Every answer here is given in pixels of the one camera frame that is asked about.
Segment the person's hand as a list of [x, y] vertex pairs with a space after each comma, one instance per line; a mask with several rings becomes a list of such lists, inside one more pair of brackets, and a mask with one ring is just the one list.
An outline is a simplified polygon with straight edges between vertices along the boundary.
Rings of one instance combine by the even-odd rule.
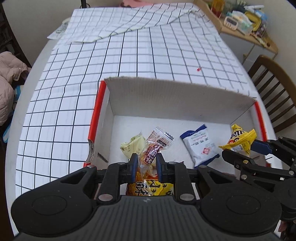
[[280, 233], [280, 238], [282, 240], [284, 240], [286, 237], [285, 231], [287, 229], [287, 224], [288, 224], [288, 222], [286, 222], [286, 221], [282, 221], [282, 220], [280, 221], [280, 226], [278, 228], [278, 232]]

